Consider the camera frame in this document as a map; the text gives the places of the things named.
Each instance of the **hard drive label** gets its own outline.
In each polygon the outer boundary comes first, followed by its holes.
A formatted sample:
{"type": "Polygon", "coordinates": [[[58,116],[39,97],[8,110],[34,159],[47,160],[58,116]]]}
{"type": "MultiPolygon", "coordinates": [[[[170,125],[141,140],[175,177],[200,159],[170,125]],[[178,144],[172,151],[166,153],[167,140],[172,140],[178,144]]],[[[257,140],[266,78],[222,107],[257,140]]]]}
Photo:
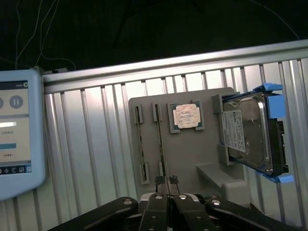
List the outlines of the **hard drive label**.
{"type": "Polygon", "coordinates": [[[222,128],[225,146],[246,152],[241,111],[223,112],[222,128]]]}

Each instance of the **dark background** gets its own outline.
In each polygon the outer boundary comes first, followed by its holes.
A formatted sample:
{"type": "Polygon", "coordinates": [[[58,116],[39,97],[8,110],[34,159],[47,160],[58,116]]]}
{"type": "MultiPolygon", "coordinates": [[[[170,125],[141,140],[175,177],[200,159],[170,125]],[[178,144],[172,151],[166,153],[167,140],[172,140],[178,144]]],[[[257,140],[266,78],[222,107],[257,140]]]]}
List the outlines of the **dark background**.
{"type": "MultiPolygon", "coordinates": [[[[279,14],[308,39],[308,0],[256,0],[279,14]]],[[[35,37],[18,63],[34,66],[39,56],[40,23],[53,0],[44,0],[35,37]]],[[[128,0],[60,0],[44,55],[68,58],[77,69],[167,58],[297,40],[274,14],[248,0],[133,0],[119,39],[116,33],[128,0]]],[[[15,61],[17,0],[0,0],[0,57],[15,61]]],[[[34,32],[40,0],[21,0],[18,50],[34,32]]],[[[55,5],[43,24],[45,36],[55,5]]],[[[45,70],[73,66],[43,58],[45,70]]],[[[0,59],[0,70],[14,64],[0,59]]]]}

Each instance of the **cpu processor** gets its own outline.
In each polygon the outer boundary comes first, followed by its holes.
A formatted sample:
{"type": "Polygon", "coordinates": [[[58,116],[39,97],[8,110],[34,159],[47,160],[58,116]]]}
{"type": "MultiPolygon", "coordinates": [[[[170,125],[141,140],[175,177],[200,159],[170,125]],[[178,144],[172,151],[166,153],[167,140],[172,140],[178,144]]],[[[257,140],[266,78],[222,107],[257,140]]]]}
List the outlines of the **cpu processor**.
{"type": "Polygon", "coordinates": [[[200,102],[189,104],[171,104],[174,130],[183,128],[202,128],[200,102]]]}
{"type": "Polygon", "coordinates": [[[288,172],[283,123],[277,120],[284,110],[283,96],[271,91],[226,98],[221,120],[229,156],[271,176],[288,172]]]}

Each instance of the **hard disk drive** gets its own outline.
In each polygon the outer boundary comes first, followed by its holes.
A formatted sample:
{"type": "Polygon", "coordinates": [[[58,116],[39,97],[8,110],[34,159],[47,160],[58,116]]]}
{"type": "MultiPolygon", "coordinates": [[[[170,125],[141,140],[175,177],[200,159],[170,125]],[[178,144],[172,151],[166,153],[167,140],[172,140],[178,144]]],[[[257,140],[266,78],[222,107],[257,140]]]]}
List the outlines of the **hard disk drive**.
{"type": "Polygon", "coordinates": [[[272,92],[251,92],[223,101],[224,142],[229,156],[271,176],[288,172],[283,123],[270,115],[272,92]]]}

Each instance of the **metal panel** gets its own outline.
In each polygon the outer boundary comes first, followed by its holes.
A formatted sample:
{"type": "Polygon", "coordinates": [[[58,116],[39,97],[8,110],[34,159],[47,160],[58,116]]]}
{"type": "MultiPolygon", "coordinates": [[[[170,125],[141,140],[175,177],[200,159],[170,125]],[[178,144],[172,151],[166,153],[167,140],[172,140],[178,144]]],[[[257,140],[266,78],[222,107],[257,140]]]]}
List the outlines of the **metal panel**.
{"type": "Polygon", "coordinates": [[[280,80],[295,182],[275,185],[247,167],[245,178],[257,207],[308,228],[307,58],[303,40],[45,76],[50,172],[41,187],[0,202],[0,230],[43,231],[116,197],[136,197],[129,99],[225,86],[246,92],[280,80]]]}
{"type": "Polygon", "coordinates": [[[80,215],[97,207],[81,92],[68,91],[62,95],[62,100],[77,211],[80,215]]]}
{"type": "Polygon", "coordinates": [[[98,206],[116,199],[101,88],[85,89],[83,94],[90,160],[98,206]]]}

